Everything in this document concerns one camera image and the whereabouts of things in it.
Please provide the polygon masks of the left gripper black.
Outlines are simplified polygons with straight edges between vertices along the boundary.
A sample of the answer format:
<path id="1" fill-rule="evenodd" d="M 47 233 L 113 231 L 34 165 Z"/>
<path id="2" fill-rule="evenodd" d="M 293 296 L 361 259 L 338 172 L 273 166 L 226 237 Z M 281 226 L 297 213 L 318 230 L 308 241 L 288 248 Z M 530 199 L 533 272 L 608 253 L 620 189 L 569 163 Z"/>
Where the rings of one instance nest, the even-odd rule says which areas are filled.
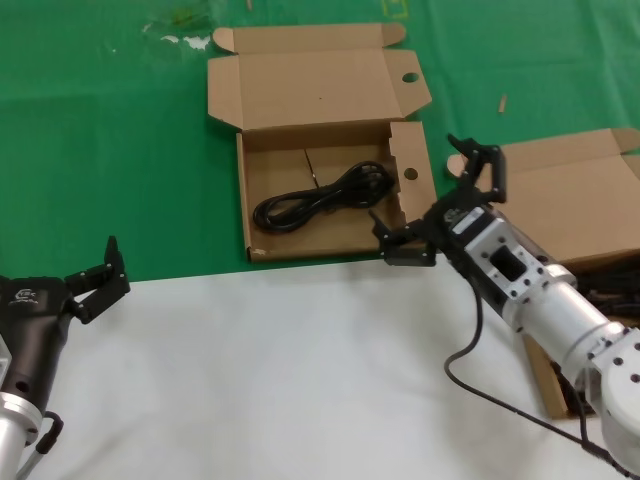
<path id="1" fill-rule="evenodd" d="M 1 391 L 45 408 L 72 315 L 87 325 L 130 291 L 115 236 L 108 238 L 101 265 L 70 275 L 64 281 L 53 277 L 3 277 L 1 337 L 11 361 Z"/>

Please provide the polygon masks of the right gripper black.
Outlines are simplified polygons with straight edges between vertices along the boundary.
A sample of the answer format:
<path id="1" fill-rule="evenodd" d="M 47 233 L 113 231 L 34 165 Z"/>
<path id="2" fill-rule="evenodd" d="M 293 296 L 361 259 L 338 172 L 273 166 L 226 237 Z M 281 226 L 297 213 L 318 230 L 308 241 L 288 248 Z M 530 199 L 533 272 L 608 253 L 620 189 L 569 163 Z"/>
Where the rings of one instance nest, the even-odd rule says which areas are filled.
<path id="1" fill-rule="evenodd" d="M 435 202 L 422 219 L 395 230 L 373 210 L 368 211 L 374 222 L 372 233 L 378 240 L 379 256 L 387 265 L 434 267 L 439 252 L 457 259 L 464 247 L 493 220 L 494 208 L 490 203 L 507 200 L 506 158 L 501 148 L 452 134 L 447 135 L 447 140 L 467 159 L 455 191 Z M 481 191 L 476 183 L 486 165 L 490 166 L 491 185 L 487 191 Z M 488 220 L 482 220 L 474 234 L 454 232 L 454 227 L 466 217 L 471 216 L 471 222 L 475 222 L 483 215 L 488 215 Z"/>

